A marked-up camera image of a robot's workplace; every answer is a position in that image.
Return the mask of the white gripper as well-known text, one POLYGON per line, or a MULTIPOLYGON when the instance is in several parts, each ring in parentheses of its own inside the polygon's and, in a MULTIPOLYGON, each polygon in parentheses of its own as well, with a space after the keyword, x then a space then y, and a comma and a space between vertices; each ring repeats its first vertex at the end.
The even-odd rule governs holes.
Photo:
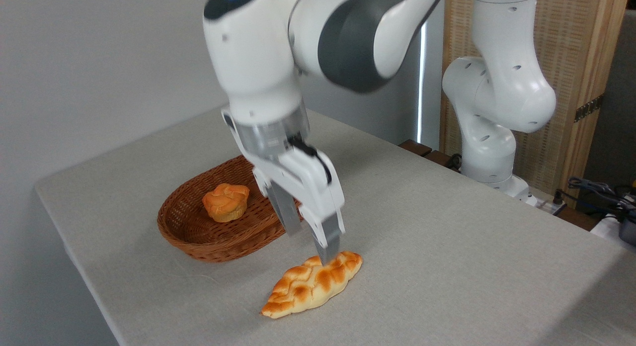
POLYGON ((344 196, 330 159, 304 141, 305 109, 264 125, 240 124, 229 109, 221 113, 241 153, 253 164, 261 194, 269 199, 286 233, 300 231, 299 216, 303 216, 312 229, 321 264, 332 262, 345 233, 344 196))

